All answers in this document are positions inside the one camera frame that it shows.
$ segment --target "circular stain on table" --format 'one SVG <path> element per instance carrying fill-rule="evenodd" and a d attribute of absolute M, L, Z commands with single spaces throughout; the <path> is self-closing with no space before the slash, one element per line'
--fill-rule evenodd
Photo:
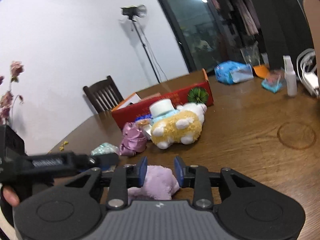
<path fill-rule="evenodd" d="M 300 122 L 284 123 L 277 136 L 283 145 L 296 150 L 307 149 L 316 142 L 316 132 L 311 126 Z"/>

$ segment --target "wooden table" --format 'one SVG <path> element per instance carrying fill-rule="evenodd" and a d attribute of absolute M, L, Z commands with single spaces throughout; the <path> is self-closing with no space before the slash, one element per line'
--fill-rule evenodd
<path fill-rule="evenodd" d="M 135 164 L 142 156 L 148 164 L 173 169 L 181 156 L 187 165 L 199 164 L 209 171 L 231 167 L 302 204 L 306 223 L 299 240 L 320 236 L 320 106 L 299 87 L 288 98 L 286 89 L 273 94 L 261 88 L 261 79 L 227 86 L 210 78 L 215 105 L 205 114 L 199 140 L 189 146 L 172 145 L 160 150 L 152 143 L 142 154 L 122 160 Z M 65 150 L 90 153 L 103 142 L 119 145 L 121 132 L 110 113 L 93 116 L 62 142 Z M 59 143 L 52 151 L 58 151 Z M 217 189 L 212 189 L 219 203 Z M 174 199 L 191 199 L 193 191 L 182 189 Z"/>

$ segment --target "pink satin pouch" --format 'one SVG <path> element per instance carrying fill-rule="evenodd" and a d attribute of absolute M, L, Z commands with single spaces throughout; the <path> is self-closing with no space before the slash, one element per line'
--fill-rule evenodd
<path fill-rule="evenodd" d="M 146 149 L 147 138 L 135 123 L 126 123 L 123 127 L 122 134 L 124 138 L 119 147 L 121 156 L 135 156 L 136 153 L 141 153 Z"/>

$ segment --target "white plush toy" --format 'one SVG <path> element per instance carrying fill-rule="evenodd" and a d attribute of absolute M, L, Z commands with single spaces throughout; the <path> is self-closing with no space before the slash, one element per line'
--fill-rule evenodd
<path fill-rule="evenodd" d="M 191 144 L 200 136 L 205 104 L 187 103 L 177 106 L 178 113 L 157 121 L 151 128 L 151 140 L 160 149 L 173 143 Z"/>

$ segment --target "pink plush toy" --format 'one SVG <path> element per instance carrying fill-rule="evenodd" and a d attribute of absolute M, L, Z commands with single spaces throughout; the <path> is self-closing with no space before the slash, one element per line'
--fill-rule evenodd
<path fill-rule="evenodd" d="M 180 189 L 172 171 L 162 166 L 148 166 L 143 187 L 128 189 L 129 203 L 136 200 L 170 200 Z"/>

